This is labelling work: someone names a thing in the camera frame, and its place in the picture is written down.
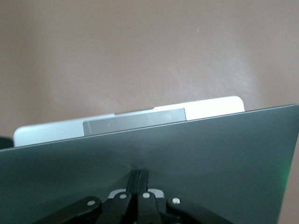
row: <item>white device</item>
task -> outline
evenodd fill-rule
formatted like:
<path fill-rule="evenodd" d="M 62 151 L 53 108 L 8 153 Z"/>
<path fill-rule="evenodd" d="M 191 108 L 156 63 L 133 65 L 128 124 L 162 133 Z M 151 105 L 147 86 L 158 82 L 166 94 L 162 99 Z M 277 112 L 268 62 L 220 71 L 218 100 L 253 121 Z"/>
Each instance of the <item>white device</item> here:
<path fill-rule="evenodd" d="M 243 111 L 243 101 L 237 96 L 231 96 L 158 106 L 144 111 L 22 126 L 14 132 L 14 146 L 33 145 Z"/>

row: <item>black object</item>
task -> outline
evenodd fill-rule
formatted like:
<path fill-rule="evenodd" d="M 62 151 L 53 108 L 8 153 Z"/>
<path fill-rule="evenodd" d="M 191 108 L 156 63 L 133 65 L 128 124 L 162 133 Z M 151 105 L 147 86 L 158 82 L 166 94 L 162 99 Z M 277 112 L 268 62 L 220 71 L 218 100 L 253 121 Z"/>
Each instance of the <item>black object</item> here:
<path fill-rule="evenodd" d="M 0 149 L 14 147 L 14 142 L 10 138 L 0 137 Z"/>
<path fill-rule="evenodd" d="M 125 192 L 104 203 L 93 196 L 83 198 L 34 224 L 232 224 L 184 197 L 156 198 L 148 189 L 148 175 L 131 171 Z"/>

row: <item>laptop lid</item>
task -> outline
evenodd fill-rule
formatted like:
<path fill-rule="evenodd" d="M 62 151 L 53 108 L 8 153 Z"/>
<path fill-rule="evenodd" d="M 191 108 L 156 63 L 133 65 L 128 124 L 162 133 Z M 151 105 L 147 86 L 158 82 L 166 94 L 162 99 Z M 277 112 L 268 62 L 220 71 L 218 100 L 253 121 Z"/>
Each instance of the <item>laptop lid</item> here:
<path fill-rule="evenodd" d="M 0 151 L 0 223 L 31 223 L 86 196 L 105 201 L 134 169 L 235 224 L 277 223 L 299 105 Z"/>
<path fill-rule="evenodd" d="M 33 145 L 243 111 L 243 101 L 237 96 L 231 96 L 158 106 L 143 111 L 22 126 L 14 132 L 14 146 Z"/>

